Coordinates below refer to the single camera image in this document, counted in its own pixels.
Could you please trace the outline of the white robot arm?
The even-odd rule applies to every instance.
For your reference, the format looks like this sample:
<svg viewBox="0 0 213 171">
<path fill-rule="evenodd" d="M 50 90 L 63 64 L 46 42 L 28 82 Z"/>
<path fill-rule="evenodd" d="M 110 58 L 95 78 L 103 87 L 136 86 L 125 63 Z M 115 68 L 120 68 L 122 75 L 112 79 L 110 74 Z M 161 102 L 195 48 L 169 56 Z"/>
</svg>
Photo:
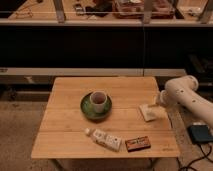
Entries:
<svg viewBox="0 0 213 171">
<path fill-rule="evenodd" d="M 157 95 L 156 103 L 163 107 L 180 103 L 213 128 L 213 103 L 196 93 L 198 87 L 198 80 L 192 75 L 170 79 Z"/>
</svg>

